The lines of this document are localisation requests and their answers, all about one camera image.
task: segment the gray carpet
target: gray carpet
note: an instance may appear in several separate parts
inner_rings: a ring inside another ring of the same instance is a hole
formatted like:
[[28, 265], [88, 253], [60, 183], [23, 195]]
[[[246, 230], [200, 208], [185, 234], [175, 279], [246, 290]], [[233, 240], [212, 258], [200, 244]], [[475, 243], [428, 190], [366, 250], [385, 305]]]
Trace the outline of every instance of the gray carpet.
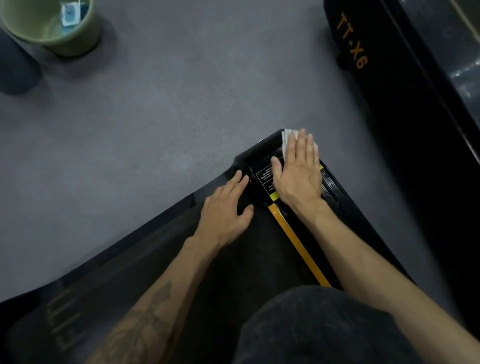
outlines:
[[0, 301], [59, 277], [279, 128], [321, 158], [407, 271], [455, 309], [336, 66], [321, 1], [102, 0], [97, 49], [0, 95]]

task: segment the treadmill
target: treadmill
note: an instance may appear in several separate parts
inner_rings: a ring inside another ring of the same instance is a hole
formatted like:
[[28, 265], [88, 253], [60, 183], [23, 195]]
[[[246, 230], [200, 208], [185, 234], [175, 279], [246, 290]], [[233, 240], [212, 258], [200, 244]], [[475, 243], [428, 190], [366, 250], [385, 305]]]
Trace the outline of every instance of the treadmill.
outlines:
[[[250, 177], [238, 210], [254, 204], [253, 220], [208, 268], [170, 362], [230, 363], [241, 326], [267, 301], [300, 285], [341, 289], [318, 243], [275, 191], [270, 158], [281, 158], [281, 147], [279, 130], [238, 155], [222, 175], [70, 273], [0, 303], [0, 363], [83, 363], [193, 235], [205, 198], [238, 169]], [[329, 206], [408, 277], [321, 165]]]
[[324, 0], [384, 155], [461, 311], [480, 339], [480, 3]]

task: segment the left hand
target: left hand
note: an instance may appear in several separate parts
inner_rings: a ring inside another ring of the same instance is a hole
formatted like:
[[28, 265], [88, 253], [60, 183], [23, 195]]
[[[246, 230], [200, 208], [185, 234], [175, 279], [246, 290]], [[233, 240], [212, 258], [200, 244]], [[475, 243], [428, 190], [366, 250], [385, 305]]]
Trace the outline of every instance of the left hand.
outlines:
[[253, 218], [253, 205], [248, 205], [240, 216], [237, 215], [237, 204], [247, 184], [248, 176], [242, 178], [238, 170], [225, 186], [218, 187], [207, 197], [194, 237], [216, 249], [238, 238]]

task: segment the green bucket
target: green bucket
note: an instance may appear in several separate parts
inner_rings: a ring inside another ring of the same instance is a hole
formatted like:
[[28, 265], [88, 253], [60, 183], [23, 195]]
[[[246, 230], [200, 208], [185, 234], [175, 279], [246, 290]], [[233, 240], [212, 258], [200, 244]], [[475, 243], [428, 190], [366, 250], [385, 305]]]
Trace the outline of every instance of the green bucket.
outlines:
[[59, 56], [80, 56], [97, 44], [102, 28], [95, 0], [82, 2], [89, 5], [88, 12], [70, 32], [62, 30], [60, 0], [3, 0], [2, 20], [24, 42], [40, 44]]

